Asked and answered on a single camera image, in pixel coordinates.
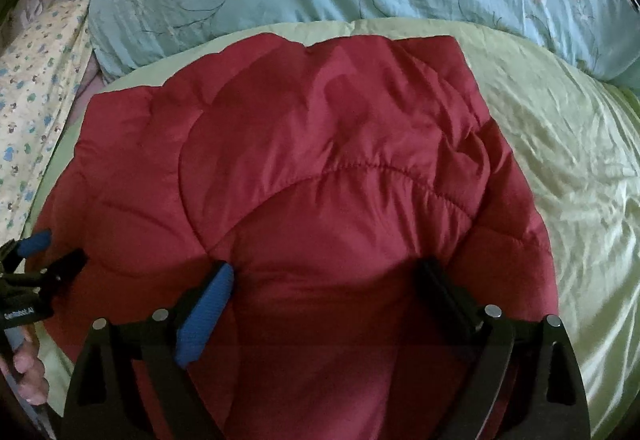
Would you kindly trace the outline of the person's left hand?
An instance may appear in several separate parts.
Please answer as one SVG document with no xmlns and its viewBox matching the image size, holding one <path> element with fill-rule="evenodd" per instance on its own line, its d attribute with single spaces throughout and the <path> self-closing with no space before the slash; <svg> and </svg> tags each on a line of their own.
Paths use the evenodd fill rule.
<svg viewBox="0 0 640 440">
<path fill-rule="evenodd" d="M 20 374 L 18 394 L 31 405 L 43 405 L 48 401 L 49 383 L 44 364 L 38 356 L 39 338 L 34 324 L 25 325 L 21 330 L 23 342 L 13 353 L 10 362 L 5 356 L 1 357 L 1 373 L 3 376 L 10 375 L 11 368 L 14 368 Z"/>
</svg>

